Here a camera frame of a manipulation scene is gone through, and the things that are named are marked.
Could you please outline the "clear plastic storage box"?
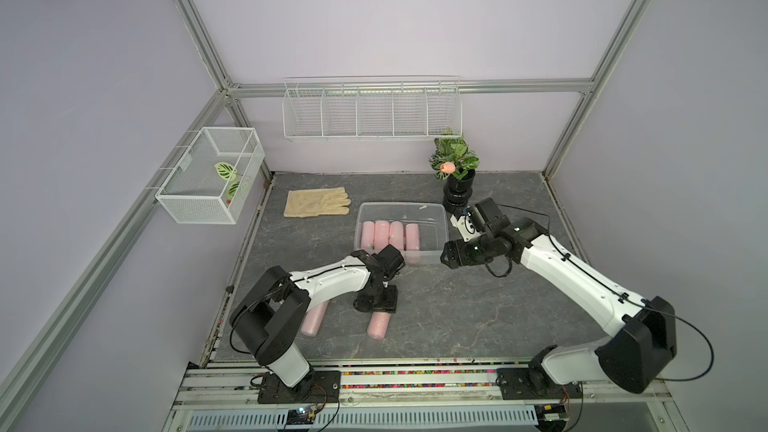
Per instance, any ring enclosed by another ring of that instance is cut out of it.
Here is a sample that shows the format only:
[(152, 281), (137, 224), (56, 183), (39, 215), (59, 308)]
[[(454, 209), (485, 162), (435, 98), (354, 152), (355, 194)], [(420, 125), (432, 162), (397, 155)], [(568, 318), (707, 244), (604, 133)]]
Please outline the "clear plastic storage box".
[(358, 211), (354, 250), (379, 252), (388, 245), (407, 264), (438, 265), (448, 241), (448, 217), (439, 204), (366, 202)]

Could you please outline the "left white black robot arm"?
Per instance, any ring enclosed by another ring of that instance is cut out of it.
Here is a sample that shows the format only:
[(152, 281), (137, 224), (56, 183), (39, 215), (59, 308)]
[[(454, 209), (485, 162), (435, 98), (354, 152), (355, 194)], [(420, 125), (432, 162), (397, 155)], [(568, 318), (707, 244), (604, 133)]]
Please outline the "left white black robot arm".
[(339, 296), (353, 293), (353, 307), (372, 315), (396, 311), (398, 290), (391, 281), (405, 266), (402, 253), (392, 245), (369, 253), (351, 252), (319, 268), (287, 272), (267, 269), (229, 317), (232, 334), (282, 385), (307, 385), (313, 368), (295, 344), (305, 315)]

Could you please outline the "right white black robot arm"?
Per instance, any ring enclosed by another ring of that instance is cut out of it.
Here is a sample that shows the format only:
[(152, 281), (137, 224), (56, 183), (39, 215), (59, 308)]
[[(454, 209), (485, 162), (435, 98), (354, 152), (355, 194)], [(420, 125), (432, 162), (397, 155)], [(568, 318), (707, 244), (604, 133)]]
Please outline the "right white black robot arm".
[(525, 379), (542, 395), (572, 382), (610, 381), (640, 394), (677, 354), (673, 307), (647, 300), (609, 280), (572, 255), (540, 224), (506, 218), (475, 225), (452, 219), (459, 239), (445, 244), (441, 261), (451, 269), (489, 266), (505, 258), (547, 280), (580, 306), (602, 329), (602, 339), (576, 346), (549, 346), (529, 363)]

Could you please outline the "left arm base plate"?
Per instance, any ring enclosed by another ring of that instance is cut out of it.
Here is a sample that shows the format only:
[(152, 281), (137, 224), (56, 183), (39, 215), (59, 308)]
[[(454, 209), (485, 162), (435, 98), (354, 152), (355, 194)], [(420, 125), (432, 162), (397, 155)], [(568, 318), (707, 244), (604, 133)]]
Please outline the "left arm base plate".
[(276, 374), (268, 373), (258, 386), (259, 404), (334, 403), (341, 391), (341, 373), (312, 370), (295, 386), (285, 385)]

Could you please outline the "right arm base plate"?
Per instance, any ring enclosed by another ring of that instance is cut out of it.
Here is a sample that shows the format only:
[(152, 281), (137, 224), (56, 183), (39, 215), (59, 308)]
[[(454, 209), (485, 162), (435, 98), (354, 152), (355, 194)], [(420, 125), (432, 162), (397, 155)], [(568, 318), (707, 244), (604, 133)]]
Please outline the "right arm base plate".
[(581, 399), (583, 389), (575, 383), (554, 383), (543, 371), (522, 367), (500, 368), (495, 380), (503, 400)]

